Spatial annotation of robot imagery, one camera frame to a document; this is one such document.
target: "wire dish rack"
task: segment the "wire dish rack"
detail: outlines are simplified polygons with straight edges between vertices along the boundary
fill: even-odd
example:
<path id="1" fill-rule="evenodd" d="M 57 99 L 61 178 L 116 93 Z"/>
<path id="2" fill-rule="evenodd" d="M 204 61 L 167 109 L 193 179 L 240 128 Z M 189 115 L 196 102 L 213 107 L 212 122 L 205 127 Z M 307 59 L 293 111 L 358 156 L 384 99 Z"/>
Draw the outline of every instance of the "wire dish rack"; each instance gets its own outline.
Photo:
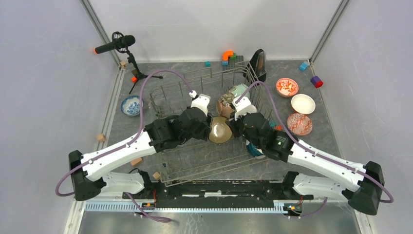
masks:
<path id="1" fill-rule="evenodd" d="M 198 94 L 211 96 L 208 112 L 217 116 L 216 102 L 230 87 L 244 83 L 250 85 L 257 77 L 248 69 L 248 61 L 236 63 L 234 69 L 212 72 L 212 68 L 203 68 L 184 73 L 192 88 Z M 262 86 L 251 90 L 251 103 L 268 120 L 275 119 L 269 96 Z M 191 98 L 186 85 L 180 81 L 154 87 L 150 92 L 150 102 L 157 118 L 180 115 L 191 105 Z M 257 159 L 249 155 L 242 137 L 232 138 L 229 142 L 217 145 L 211 141 L 191 139 L 172 150 L 158 154 L 161 181 L 166 186 L 177 185 L 192 180 L 213 179 L 215 175 L 236 170 L 256 163 L 263 163 L 267 158 Z"/>

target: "microphone stand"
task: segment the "microphone stand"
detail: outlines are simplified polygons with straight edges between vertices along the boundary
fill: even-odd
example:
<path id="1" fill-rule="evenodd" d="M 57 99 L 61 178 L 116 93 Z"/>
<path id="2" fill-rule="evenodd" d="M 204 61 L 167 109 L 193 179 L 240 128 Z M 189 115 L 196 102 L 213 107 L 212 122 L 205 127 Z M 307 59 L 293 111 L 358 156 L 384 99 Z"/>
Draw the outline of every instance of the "microphone stand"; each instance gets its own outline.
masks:
<path id="1" fill-rule="evenodd" d="M 136 64 L 135 57 L 133 56 L 133 54 L 128 49 L 126 49 L 126 54 L 128 54 L 128 56 L 129 56 L 128 57 L 128 63 L 132 63 L 133 67 L 135 68 L 135 70 L 132 71 L 132 74 L 137 79 L 136 82 L 133 83 L 133 86 L 132 86 L 131 90 L 129 91 L 129 94 L 131 94 L 132 90 L 134 89 L 134 87 L 138 83 L 138 81 L 141 80 L 141 79 L 145 79 L 146 77 L 148 77 L 148 75 L 145 75 L 145 74 L 141 73 L 141 71 L 138 68 L 138 64 Z M 152 77 L 159 78 L 159 79 L 164 78 L 162 76 L 152 76 Z"/>

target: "white wall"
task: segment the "white wall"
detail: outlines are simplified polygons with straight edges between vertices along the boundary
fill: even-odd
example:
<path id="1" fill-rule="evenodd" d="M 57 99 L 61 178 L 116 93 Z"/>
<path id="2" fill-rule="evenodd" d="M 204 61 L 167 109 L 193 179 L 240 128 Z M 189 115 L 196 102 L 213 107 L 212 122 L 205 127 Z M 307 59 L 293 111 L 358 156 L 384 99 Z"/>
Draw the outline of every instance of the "white wall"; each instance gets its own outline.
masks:
<path id="1" fill-rule="evenodd" d="M 413 228 L 411 9 L 406 0 L 351 1 L 315 63 L 343 155 L 381 164 L 394 195 L 373 218 L 380 234 Z"/>
<path id="2" fill-rule="evenodd" d="M 340 0 L 90 0 L 106 32 L 132 34 L 136 60 L 309 58 Z"/>
<path id="3" fill-rule="evenodd" d="M 62 233 L 68 153 L 96 142 L 116 65 L 77 0 L 0 3 L 0 233 Z M 70 192 L 71 183 L 62 186 Z"/>

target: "blue block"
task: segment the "blue block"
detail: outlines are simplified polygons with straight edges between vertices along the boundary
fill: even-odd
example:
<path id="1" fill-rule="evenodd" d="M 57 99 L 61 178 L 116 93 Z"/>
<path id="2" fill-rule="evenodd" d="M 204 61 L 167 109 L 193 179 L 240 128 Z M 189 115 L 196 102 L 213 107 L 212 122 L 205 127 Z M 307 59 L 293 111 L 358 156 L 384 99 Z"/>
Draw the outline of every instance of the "blue block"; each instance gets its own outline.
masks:
<path id="1" fill-rule="evenodd" d="M 303 62 L 300 66 L 300 70 L 302 70 L 302 71 L 306 70 L 308 65 L 309 65 L 308 62 Z"/>

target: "orange connector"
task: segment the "orange connector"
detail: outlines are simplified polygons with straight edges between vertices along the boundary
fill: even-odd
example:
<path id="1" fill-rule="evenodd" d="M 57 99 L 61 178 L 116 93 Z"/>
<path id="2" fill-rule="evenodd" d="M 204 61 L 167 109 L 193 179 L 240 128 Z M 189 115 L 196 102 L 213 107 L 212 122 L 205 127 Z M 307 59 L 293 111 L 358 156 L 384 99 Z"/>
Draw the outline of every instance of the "orange connector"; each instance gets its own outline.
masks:
<path id="1" fill-rule="evenodd" d="M 233 56 L 233 55 L 234 55 L 234 51 L 232 50 L 225 51 L 225 53 L 222 54 L 222 61 L 228 61 L 228 57 Z"/>

